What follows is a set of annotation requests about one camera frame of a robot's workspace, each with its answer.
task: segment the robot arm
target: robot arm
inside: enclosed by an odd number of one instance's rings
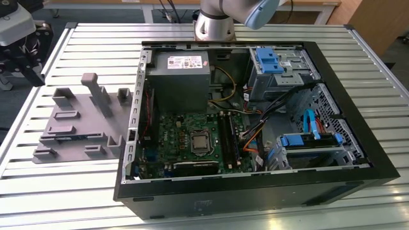
[[[260,29],[285,2],[286,0],[201,0],[201,13],[194,25],[196,38],[204,41],[233,40],[233,19],[246,27]]]

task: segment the slotted aluminum table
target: slotted aluminum table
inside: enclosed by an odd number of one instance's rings
[[[78,24],[63,32],[44,67],[47,85],[32,90],[0,148],[0,227],[409,228],[409,94],[357,33],[342,26],[269,25],[252,31],[237,25],[236,36],[318,43],[401,178],[325,206],[141,221],[112,200],[117,160],[33,164],[32,152],[55,105],[55,89],[85,93],[80,76],[96,72],[108,92],[133,90],[141,41],[190,40],[192,25]]]

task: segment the floor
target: floor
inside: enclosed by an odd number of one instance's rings
[[[181,23],[192,22],[193,11],[178,10]],[[35,20],[47,21],[55,31],[53,45],[68,22],[82,23],[144,23],[141,12],[137,10],[60,10],[59,18],[52,18],[49,10],[39,10],[32,14]],[[153,11],[154,23],[169,23],[160,11]],[[409,45],[397,40],[382,56],[382,61],[396,63],[392,72],[409,88]],[[0,91],[0,143],[7,135],[7,128],[11,127],[21,105],[28,96],[31,85],[25,79],[11,78],[13,90]]]

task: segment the cpu socket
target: cpu socket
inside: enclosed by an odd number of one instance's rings
[[[196,156],[204,156],[210,152],[210,138],[206,130],[190,132],[190,151]]]

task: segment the blue plastic clip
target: blue plastic clip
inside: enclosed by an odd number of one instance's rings
[[[256,48],[257,59],[262,73],[284,73],[278,64],[278,56],[272,48]]]
[[[301,135],[288,135],[285,136],[289,146],[302,146],[304,141]]]
[[[305,112],[304,112],[302,128],[304,128],[305,133],[309,132],[309,130],[308,130],[308,119],[309,119],[309,124],[310,124],[310,127],[312,127],[312,133],[314,135],[314,139],[320,140],[321,136],[320,136],[318,129],[317,129],[317,123],[314,121],[314,112],[313,112],[312,109],[306,109]]]
[[[282,146],[288,146],[288,140],[285,137],[281,138],[281,144]]]
[[[342,142],[344,142],[342,135],[336,133],[333,136],[334,136],[334,139],[337,140],[338,144],[342,145]]]

